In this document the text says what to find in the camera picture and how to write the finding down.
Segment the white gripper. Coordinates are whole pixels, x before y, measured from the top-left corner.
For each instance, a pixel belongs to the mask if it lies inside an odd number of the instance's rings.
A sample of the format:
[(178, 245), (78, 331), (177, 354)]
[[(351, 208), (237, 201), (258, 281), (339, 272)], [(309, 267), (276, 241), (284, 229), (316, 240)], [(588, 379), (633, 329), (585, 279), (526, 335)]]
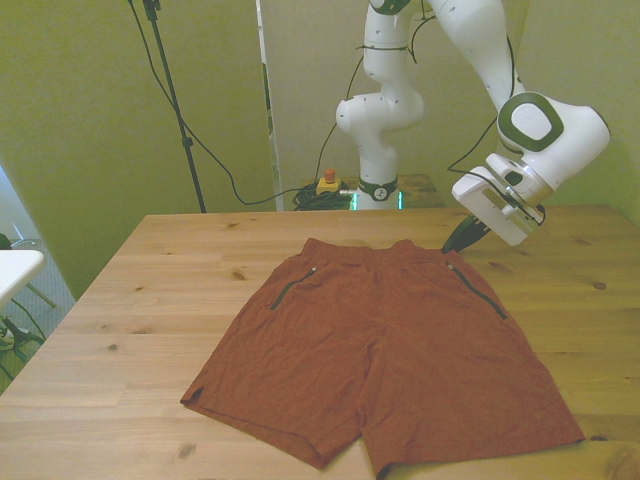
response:
[[(454, 198), (474, 216), (463, 220), (445, 241), (443, 250), (463, 250), (491, 230), (507, 244), (521, 243), (543, 223), (543, 212), (523, 203), (511, 187), (502, 185), (485, 167), (475, 167), (452, 187)], [(478, 225), (480, 220), (485, 225)]]

